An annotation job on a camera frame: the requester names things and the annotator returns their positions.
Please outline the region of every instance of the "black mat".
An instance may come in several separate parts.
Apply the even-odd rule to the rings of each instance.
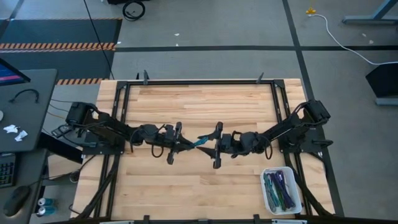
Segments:
[[[116,42],[121,20],[94,20],[101,42]],[[88,19],[78,20],[13,20],[0,43],[95,43],[93,26]]]
[[[113,51],[106,51],[113,61]],[[0,58],[19,70],[55,68],[58,79],[109,78],[102,51],[2,53]]]
[[[6,31],[7,25],[8,21],[6,21],[5,19],[0,19],[0,39]]]

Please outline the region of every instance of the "yellow object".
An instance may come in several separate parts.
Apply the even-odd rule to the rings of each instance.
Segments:
[[[305,11],[306,14],[315,14],[317,13],[317,11],[315,9],[313,9],[312,7],[310,7],[307,11]]]

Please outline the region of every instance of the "can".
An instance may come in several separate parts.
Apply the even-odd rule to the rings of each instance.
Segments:
[[[57,211],[54,206],[41,206],[37,212],[38,216],[52,215]]]
[[[37,201],[37,204],[39,206],[49,206],[49,205],[54,205],[55,200],[51,198],[40,198]]]

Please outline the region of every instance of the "paper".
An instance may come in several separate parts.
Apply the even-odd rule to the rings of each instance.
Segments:
[[[17,137],[15,137],[15,141],[22,141],[22,139],[24,138],[24,137],[26,137],[27,136],[27,133],[26,133],[26,131],[21,131],[21,133],[19,133],[18,134],[18,136]]]
[[[18,127],[13,124],[3,128],[3,130],[7,131],[7,133],[18,133]]]

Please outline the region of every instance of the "keyboard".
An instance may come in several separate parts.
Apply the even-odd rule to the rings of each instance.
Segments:
[[[0,154],[0,188],[15,184],[16,155],[14,153]]]

